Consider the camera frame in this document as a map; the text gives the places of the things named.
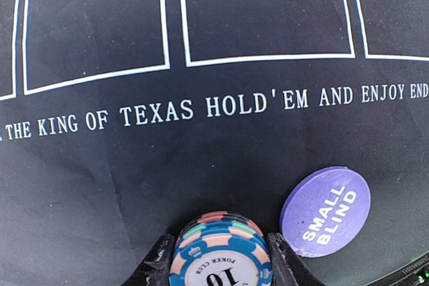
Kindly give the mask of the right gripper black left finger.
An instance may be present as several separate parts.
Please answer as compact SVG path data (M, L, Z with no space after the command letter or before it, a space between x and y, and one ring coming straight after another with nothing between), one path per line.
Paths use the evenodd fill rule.
M167 286L175 249L175 237L161 235L122 286Z

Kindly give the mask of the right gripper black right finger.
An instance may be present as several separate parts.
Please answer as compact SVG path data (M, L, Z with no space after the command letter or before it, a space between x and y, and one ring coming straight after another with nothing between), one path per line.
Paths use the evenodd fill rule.
M324 286L292 250L280 233L266 236L273 269L273 285L277 286Z

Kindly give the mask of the purple small blind button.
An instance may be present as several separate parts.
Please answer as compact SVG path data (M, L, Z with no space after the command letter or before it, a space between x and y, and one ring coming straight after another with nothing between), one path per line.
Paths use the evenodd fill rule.
M371 192L359 173L326 167L303 179L286 198L280 230L297 255L324 257L358 235L370 207Z

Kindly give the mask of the black poker mat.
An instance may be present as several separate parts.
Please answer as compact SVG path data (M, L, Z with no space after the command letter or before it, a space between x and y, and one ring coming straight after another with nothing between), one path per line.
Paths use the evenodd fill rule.
M163 234L359 173L324 285L428 270L428 0L1 0L1 284L122 285Z

